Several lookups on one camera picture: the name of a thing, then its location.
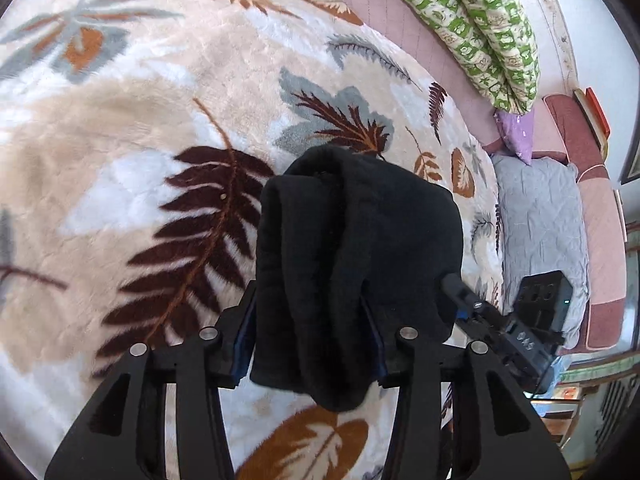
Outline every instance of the purple fabric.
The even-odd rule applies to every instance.
[[[496,110],[494,117],[505,146],[530,166],[533,152],[533,110],[522,116]]]

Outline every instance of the folded black fabric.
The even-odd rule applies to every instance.
[[[463,235],[448,190],[321,146],[269,180],[261,202],[252,381],[356,408],[373,380],[361,296],[398,328],[449,337],[456,307],[439,282],[460,274]]]

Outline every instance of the gray pillow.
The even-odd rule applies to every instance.
[[[527,166],[514,156],[494,155],[504,229],[504,304],[515,302],[525,276],[562,270],[574,287],[562,331],[565,347],[578,343],[589,299],[587,237],[577,168],[552,158]]]

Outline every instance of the leaf-patterned blanket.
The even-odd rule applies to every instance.
[[[309,146],[449,189],[463,277],[500,302],[489,158],[342,0],[15,0],[0,99],[0,433],[39,477],[131,344],[178,344],[236,304],[265,179]],[[340,415],[248,380],[221,396],[238,478],[379,474],[394,392]]]

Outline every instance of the green and white quilt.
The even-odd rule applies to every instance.
[[[519,0],[406,0],[495,107],[531,110],[540,66]]]

